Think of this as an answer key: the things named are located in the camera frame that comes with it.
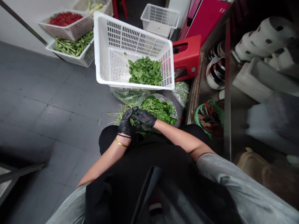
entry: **gray shirt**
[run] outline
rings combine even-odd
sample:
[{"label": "gray shirt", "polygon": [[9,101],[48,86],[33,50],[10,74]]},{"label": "gray shirt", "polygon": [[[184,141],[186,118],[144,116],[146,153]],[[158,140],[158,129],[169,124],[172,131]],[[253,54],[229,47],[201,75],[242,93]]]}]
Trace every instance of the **gray shirt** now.
[{"label": "gray shirt", "polygon": [[[206,153],[197,160],[197,167],[204,177],[228,189],[244,223],[299,223],[296,209],[226,159]],[[87,185],[77,188],[47,224],[84,223]],[[153,219],[149,216],[149,208],[143,207],[138,223],[211,223],[200,208],[192,206],[192,202],[175,184],[162,180],[153,194],[160,199],[163,214]]]}]

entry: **red chili pepper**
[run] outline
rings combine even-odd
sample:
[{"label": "red chili pepper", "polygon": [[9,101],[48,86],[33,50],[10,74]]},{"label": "red chili pepper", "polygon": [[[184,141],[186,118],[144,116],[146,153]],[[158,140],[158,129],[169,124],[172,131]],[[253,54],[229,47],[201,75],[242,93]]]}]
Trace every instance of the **red chili pepper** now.
[{"label": "red chili pepper", "polygon": [[49,24],[56,25],[56,26],[68,26],[82,18],[83,16],[80,14],[64,12],[64,13],[59,13],[57,16],[52,18]]}]

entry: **green bean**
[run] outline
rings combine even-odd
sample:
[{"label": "green bean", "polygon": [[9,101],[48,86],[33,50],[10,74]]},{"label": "green bean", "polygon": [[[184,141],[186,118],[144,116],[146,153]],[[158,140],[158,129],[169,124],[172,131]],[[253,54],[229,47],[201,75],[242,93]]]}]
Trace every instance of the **green bean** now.
[{"label": "green bean", "polygon": [[82,54],[84,49],[90,44],[93,39],[93,30],[86,33],[77,41],[62,40],[55,38],[56,46],[53,48],[56,51],[78,57]]}]

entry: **gloved hand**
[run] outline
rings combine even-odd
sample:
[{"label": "gloved hand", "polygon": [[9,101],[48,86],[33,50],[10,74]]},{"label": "gloved hand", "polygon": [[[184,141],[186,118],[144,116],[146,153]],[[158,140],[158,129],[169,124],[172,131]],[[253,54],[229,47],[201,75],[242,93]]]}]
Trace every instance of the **gloved hand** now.
[{"label": "gloved hand", "polygon": [[122,115],[121,122],[118,126],[118,133],[126,134],[132,137],[135,134],[136,128],[131,125],[130,118],[133,114],[133,109],[127,109]]},{"label": "gloved hand", "polygon": [[154,115],[151,115],[146,110],[141,110],[138,107],[133,107],[135,113],[132,114],[132,119],[139,121],[141,124],[153,127],[156,123],[157,118]]}]

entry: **leafy greens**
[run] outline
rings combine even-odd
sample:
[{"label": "leafy greens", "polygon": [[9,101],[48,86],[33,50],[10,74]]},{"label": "leafy greens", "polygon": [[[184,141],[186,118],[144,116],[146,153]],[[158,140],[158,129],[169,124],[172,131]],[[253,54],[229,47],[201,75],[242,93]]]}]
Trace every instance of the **leafy greens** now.
[{"label": "leafy greens", "polygon": [[161,65],[162,62],[151,61],[148,56],[142,57],[133,62],[129,60],[129,70],[132,77],[129,83],[138,83],[152,86],[160,86],[162,83]]},{"label": "leafy greens", "polygon": [[144,98],[140,109],[148,111],[159,120],[170,125],[174,125],[177,121],[177,119],[170,116],[173,110],[170,100],[167,100],[167,102],[161,102],[153,96],[147,99]]}]

